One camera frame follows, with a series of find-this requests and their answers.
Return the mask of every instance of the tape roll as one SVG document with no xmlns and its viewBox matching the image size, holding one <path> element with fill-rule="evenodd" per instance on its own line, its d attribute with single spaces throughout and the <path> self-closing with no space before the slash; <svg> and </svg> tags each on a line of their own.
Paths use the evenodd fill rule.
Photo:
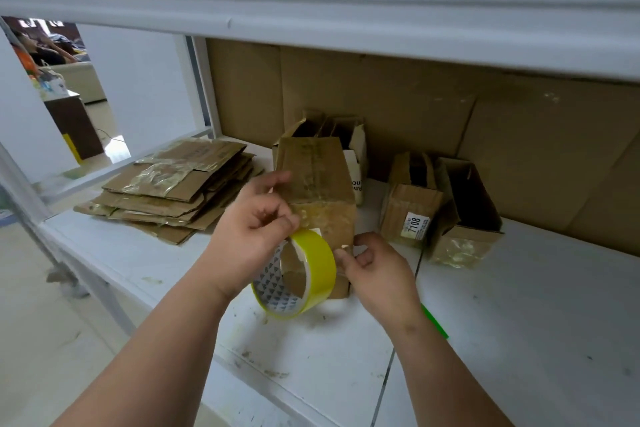
<svg viewBox="0 0 640 427">
<path fill-rule="evenodd" d="M 304 265 L 304 294 L 297 296 L 285 284 L 280 255 L 293 246 Z M 260 276 L 253 281 L 255 298 L 263 309 L 281 318 L 293 318 L 324 301 L 335 285 L 335 259 L 329 244 L 318 233 L 299 229 L 282 242 Z"/>
</svg>

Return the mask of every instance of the hand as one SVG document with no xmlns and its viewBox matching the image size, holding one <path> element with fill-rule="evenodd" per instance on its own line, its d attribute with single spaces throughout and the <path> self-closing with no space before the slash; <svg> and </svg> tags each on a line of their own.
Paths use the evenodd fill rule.
<svg viewBox="0 0 640 427">
<path fill-rule="evenodd" d="M 367 249 L 357 257 L 344 250 L 333 253 L 365 309 L 389 335 L 420 321 L 420 297 L 406 259 L 374 232 L 356 235 L 354 244 Z"/>
<path fill-rule="evenodd" d="M 300 226 L 300 217 L 276 193 L 276 184 L 291 180 L 278 171 L 249 181 L 222 215 L 209 245 L 195 264 L 231 300 L 246 287 L 287 236 Z"/>
</svg>

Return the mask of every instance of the sofa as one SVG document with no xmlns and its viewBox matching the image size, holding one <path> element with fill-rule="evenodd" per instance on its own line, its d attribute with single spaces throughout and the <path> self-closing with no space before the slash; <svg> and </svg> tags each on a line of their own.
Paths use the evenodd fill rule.
<svg viewBox="0 0 640 427">
<path fill-rule="evenodd" d="M 58 64 L 51 69 L 64 78 L 67 89 L 80 94 L 85 105 L 107 98 L 91 61 Z"/>
</svg>

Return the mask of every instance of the white table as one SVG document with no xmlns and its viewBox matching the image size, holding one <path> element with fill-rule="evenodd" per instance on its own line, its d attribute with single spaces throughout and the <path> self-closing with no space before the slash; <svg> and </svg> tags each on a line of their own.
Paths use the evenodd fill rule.
<svg viewBox="0 0 640 427">
<path fill-rule="evenodd" d="M 271 169 L 271 150 L 249 146 Z M 386 185 L 365 184 L 356 231 L 378 226 Z M 115 221 L 67 211 L 44 222 L 42 231 L 66 253 L 113 286 L 153 308 L 189 269 L 209 241 L 196 234 L 168 245 Z M 397 246 L 417 269 L 420 250 Z M 382 327 L 351 296 L 325 302 L 290 321 L 267 319 L 247 288 L 231 303 L 203 402 L 232 425 L 369 427 L 388 370 L 392 345 Z M 229 375 L 232 373 L 251 389 Z"/>
<path fill-rule="evenodd" d="M 420 263 L 422 302 L 449 343 L 518 427 L 640 425 L 640 259 L 503 229 L 474 270 Z M 394 358 L 376 427 L 414 425 Z"/>
</svg>

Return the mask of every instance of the forearm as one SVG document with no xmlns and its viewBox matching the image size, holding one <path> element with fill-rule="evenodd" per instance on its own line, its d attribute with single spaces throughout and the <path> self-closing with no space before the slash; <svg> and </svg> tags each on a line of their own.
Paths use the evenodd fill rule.
<svg viewBox="0 0 640 427">
<path fill-rule="evenodd" d="M 511 426 L 421 311 L 389 335 L 420 427 Z"/>
<path fill-rule="evenodd" d="M 196 264 L 54 425 L 172 426 L 195 418 L 227 305 Z"/>
</svg>

